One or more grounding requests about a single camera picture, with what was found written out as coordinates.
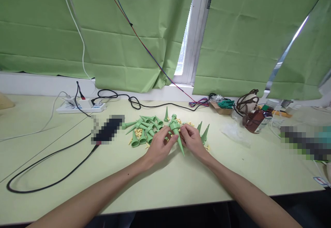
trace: cardboard box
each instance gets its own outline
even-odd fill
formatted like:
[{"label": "cardboard box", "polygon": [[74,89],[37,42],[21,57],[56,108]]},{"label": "cardboard box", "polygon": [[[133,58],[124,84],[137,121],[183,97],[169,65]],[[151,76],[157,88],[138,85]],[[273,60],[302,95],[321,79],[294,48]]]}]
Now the cardboard box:
[{"label": "cardboard box", "polygon": [[231,115],[231,113],[233,112],[233,109],[220,108],[216,102],[211,102],[210,104],[211,104],[211,106],[213,106],[215,108],[215,110],[217,111],[218,114]]}]

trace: desk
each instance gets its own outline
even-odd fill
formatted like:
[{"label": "desk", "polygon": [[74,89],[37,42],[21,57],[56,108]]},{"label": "desk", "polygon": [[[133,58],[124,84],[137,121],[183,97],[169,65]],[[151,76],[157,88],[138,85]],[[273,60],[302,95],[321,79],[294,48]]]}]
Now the desk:
[{"label": "desk", "polygon": [[[142,101],[145,105],[159,105],[160,101]],[[157,115],[164,118],[165,107],[135,110],[127,100],[112,100],[107,110],[96,114],[102,120],[109,115],[125,115],[126,122],[139,119],[139,115]],[[233,142],[221,133],[223,126],[234,121],[230,116],[218,115],[212,108],[191,112],[168,106],[169,116],[175,113],[182,122],[190,121],[197,127],[203,121],[203,132],[210,123],[208,140],[210,153],[231,170],[242,175],[268,195],[323,190],[314,179],[318,170],[312,161],[303,161],[280,146],[280,140],[265,128],[259,135],[246,132],[253,141],[251,148]],[[70,132],[62,135],[25,167],[58,149],[86,136],[93,127],[93,120],[86,118]],[[57,207],[70,197],[104,177],[117,172],[144,155],[144,145],[128,145],[131,135],[120,130],[110,145],[101,145],[94,154],[68,179],[46,190],[32,194],[14,194],[6,190],[7,180],[0,184],[0,224],[31,222]],[[13,182],[12,187],[30,190],[53,183],[84,159],[91,151],[90,139],[61,152],[28,171]],[[169,157],[160,165],[132,181],[102,213],[194,205],[228,201],[232,198],[222,188],[215,176],[190,152],[185,157],[175,144]]]},{"label": "desk", "polygon": [[[0,140],[40,130],[51,116],[55,97],[8,96],[15,107],[0,110]],[[55,107],[62,100],[57,99]],[[0,142],[0,182],[85,118],[85,115],[54,116],[45,131]]]}]

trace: right hand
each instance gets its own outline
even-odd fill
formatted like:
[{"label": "right hand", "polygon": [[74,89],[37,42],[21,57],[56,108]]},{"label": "right hand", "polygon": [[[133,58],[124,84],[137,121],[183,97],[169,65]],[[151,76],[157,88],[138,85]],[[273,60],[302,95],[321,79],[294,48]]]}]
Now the right hand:
[{"label": "right hand", "polygon": [[201,159],[203,156],[209,154],[202,144],[198,129],[190,126],[189,124],[184,124],[180,127],[180,138],[182,144],[198,159]]}]

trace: green curtain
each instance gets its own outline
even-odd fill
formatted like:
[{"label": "green curtain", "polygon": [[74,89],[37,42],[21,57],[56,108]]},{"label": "green curtain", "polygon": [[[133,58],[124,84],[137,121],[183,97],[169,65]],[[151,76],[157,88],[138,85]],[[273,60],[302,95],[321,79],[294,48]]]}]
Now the green curtain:
[{"label": "green curtain", "polygon": [[[0,69],[86,78],[65,0],[0,0]],[[85,67],[94,77],[88,56]]]},{"label": "green curtain", "polygon": [[212,0],[193,94],[263,95],[269,76],[317,0]]},{"label": "green curtain", "polygon": [[[65,0],[1,0],[0,69],[86,78]],[[120,0],[137,34],[173,77],[192,0]],[[170,81],[113,0],[72,0],[98,88],[147,92]]]},{"label": "green curtain", "polygon": [[331,0],[319,0],[294,40],[270,89],[270,98],[311,100],[331,69]]}]

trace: power strip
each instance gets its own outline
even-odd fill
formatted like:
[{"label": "power strip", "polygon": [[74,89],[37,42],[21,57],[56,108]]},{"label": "power strip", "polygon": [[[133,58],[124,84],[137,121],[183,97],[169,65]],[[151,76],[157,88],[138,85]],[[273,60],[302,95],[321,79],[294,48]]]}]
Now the power strip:
[{"label": "power strip", "polygon": [[[106,103],[103,103],[101,106],[93,106],[92,108],[89,109],[82,109],[80,108],[83,112],[102,112],[103,110],[107,109]],[[72,109],[66,108],[65,105],[60,106],[56,111],[59,114],[66,114],[66,113],[82,113],[80,110],[78,110],[77,107],[74,107]]]}]

